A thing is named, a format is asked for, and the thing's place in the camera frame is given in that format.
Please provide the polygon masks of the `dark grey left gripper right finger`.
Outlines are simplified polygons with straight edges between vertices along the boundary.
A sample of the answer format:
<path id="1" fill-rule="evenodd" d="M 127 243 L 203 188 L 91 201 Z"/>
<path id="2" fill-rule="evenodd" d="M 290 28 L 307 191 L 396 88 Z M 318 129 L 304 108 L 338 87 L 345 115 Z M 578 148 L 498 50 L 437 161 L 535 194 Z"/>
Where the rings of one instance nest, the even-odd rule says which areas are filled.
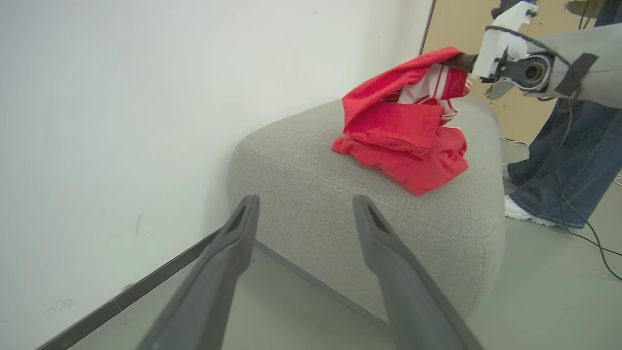
<path id="1" fill-rule="evenodd" d="M 375 204 L 352 201 L 367 268 L 379 280 L 398 350 L 480 350 L 482 345 Z"/>

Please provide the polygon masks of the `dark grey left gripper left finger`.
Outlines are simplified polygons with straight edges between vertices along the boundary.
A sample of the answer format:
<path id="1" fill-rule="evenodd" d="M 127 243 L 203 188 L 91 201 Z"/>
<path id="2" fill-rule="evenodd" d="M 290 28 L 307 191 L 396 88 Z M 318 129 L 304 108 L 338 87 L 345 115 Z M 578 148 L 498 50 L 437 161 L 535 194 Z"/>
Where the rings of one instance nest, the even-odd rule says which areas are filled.
<path id="1" fill-rule="evenodd" d="M 139 350 L 220 350 L 239 277 L 252 260 L 260 199 L 247 195 L 200 254 Z"/>

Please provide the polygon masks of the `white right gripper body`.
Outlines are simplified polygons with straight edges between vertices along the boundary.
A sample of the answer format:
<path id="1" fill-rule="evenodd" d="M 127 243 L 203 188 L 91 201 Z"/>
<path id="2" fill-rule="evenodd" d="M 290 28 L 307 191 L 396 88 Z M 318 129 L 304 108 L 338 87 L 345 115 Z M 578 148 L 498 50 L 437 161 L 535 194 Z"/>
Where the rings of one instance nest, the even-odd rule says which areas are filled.
<path id="1" fill-rule="evenodd" d="M 540 91 L 540 47 L 520 33 L 537 15 L 535 0 L 502 0 L 491 11 L 493 22 L 484 39 L 471 76 L 490 84 L 486 98 L 497 100 L 511 89 L 524 94 Z"/>

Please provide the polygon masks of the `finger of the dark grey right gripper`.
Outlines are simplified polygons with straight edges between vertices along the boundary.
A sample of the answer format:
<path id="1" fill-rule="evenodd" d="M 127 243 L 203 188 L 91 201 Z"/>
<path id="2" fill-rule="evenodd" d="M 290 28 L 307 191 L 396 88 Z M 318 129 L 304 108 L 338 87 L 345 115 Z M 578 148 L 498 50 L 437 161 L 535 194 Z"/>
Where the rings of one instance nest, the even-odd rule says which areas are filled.
<path id="1" fill-rule="evenodd" d="M 442 62 L 442 65 L 458 69 L 460 71 L 465 71 L 467 73 L 472 73 L 478 56 L 478 54 L 458 54 L 455 57 L 449 58 L 448 60 Z"/>

